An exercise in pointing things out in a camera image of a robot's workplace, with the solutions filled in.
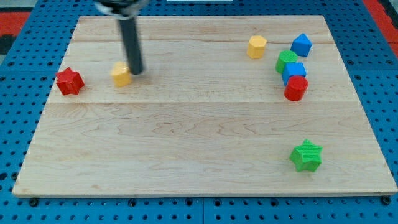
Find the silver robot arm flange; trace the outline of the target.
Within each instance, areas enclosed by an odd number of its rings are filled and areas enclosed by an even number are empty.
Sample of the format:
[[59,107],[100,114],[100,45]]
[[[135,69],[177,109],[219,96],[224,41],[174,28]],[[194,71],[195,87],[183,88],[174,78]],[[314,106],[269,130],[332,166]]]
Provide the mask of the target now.
[[137,16],[150,0],[94,0],[93,2],[97,10],[103,14],[118,19],[130,19]]

